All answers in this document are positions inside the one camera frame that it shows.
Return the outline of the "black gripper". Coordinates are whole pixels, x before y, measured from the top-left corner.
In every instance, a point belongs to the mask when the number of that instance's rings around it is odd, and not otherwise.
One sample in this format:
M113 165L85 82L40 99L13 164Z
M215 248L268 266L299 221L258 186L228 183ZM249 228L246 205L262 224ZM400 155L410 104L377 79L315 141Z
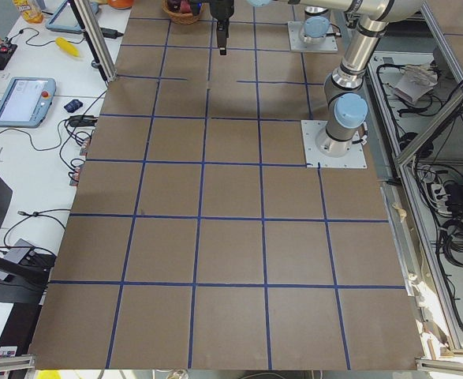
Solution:
M210 0L210 11L217 20L216 39L220 55L227 55L227 40L229 37L229 19L234 14L234 0Z

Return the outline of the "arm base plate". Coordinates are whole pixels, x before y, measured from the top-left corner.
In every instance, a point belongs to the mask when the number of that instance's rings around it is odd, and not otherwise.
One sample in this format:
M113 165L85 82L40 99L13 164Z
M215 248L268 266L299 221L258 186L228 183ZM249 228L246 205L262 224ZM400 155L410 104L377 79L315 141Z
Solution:
M302 53L335 54L338 46L330 22L316 18L287 23L290 50Z
M365 141L354 133L350 141L336 141L329 137L324 120L302 120L301 134L305 164L312 168L366 169Z

